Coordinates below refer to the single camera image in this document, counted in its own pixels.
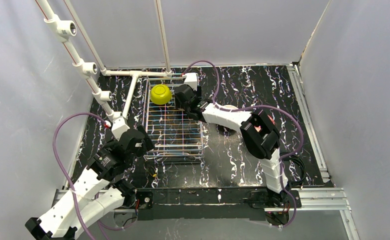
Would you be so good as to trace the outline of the yellow-green plastic bowl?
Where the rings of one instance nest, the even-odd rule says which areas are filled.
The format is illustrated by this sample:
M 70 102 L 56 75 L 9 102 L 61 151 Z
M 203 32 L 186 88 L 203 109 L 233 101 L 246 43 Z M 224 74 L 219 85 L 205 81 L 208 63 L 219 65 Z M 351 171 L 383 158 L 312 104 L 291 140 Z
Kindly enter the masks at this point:
M 155 105 L 165 105 L 172 99 L 172 92 L 167 85 L 158 84 L 150 90 L 150 100 Z

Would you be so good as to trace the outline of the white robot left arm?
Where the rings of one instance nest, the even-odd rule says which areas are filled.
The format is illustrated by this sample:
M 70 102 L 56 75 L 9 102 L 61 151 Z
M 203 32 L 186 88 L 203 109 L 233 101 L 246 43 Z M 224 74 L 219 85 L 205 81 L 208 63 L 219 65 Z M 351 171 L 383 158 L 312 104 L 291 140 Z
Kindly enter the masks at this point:
M 136 187 L 115 178 L 153 148 L 141 125 L 108 141 L 62 198 L 42 216 L 31 217 L 25 228 L 36 240 L 76 240 L 84 231 L 83 224 L 89 227 L 113 209 L 130 207 L 136 200 Z

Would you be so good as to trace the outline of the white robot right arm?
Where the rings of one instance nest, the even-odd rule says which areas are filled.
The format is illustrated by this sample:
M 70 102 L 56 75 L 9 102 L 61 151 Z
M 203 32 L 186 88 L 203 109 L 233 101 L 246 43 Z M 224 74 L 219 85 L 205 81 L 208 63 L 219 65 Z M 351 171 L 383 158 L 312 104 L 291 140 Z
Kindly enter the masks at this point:
M 290 187 L 280 161 L 281 135 L 264 110 L 236 111 L 217 107 L 210 99 L 201 99 L 188 84 L 178 86 L 173 93 L 176 107 L 190 119 L 240 134 L 248 152 L 259 160 L 269 195 L 279 201 L 286 199 Z

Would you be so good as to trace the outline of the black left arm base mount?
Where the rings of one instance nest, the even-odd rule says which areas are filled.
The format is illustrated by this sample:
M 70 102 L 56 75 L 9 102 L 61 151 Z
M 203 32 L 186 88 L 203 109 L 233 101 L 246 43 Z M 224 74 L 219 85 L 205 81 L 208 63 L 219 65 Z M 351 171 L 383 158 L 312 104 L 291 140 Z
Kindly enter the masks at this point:
M 153 205 L 154 195 L 151 191 L 138 191 L 114 210 L 114 223 L 119 229 L 126 229 L 138 220 L 141 212 L 152 209 Z

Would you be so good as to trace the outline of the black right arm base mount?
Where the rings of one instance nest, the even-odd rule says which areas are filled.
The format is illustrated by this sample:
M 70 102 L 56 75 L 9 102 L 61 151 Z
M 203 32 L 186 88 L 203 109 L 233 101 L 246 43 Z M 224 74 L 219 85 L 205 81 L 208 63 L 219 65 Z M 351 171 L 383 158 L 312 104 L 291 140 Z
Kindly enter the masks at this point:
M 266 189 L 255 189 L 247 193 L 241 202 L 253 209 L 263 209 L 266 221 L 274 227 L 282 228 L 292 219 L 290 211 L 302 207 L 301 197 L 297 190 L 276 193 Z

